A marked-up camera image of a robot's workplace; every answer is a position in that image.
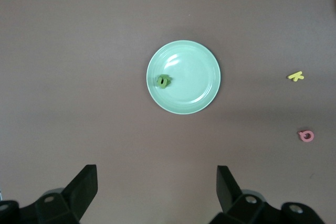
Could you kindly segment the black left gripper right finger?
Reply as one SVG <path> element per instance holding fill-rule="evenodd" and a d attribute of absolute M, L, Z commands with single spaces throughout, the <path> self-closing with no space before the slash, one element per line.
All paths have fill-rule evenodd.
<path fill-rule="evenodd" d="M 210 223 L 324 223 L 309 206 L 286 202 L 280 209 L 243 192 L 227 166 L 217 167 L 216 192 L 222 208 Z"/>

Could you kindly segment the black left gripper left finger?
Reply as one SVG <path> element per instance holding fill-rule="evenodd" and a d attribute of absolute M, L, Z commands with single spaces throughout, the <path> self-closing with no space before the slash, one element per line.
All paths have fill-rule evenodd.
<path fill-rule="evenodd" d="M 97 192 L 97 166 L 86 165 L 65 188 L 47 191 L 26 207 L 1 201 L 1 223 L 79 223 Z"/>

